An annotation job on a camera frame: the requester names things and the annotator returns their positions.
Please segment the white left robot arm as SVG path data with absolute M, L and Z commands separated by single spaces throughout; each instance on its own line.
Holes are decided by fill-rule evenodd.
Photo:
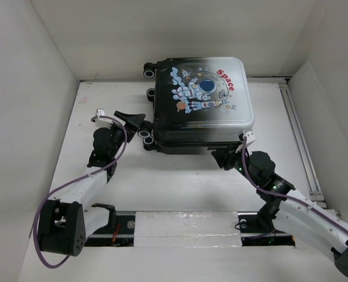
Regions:
M 116 111 L 108 117 L 103 110 L 97 111 L 92 122 L 98 129 L 93 134 L 93 150 L 84 174 L 53 190 L 40 204 L 33 224 L 38 253 L 78 256 L 96 231 L 110 233 L 117 227 L 115 207 L 93 199 L 113 177 L 118 159 L 144 119 L 144 114 Z

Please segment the black white astronaut suitcase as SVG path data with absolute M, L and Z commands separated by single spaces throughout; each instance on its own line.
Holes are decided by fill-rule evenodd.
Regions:
M 138 135 L 146 151 L 193 155 L 242 143 L 255 114 L 243 62 L 235 57 L 167 58 L 146 62 L 143 76 L 152 122 Z

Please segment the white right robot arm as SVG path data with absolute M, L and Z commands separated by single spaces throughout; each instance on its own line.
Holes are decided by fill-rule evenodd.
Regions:
M 329 258 L 348 278 L 348 223 L 321 208 L 276 174 L 276 165 L 267 153 L 247 154 L 245 148 L 241 148 L 217 149 L 211 154 L 221 169 L 237 170 L 256 188 L 265 202 L 256 215 L 260 229 L 281 231 L 305 242 Z

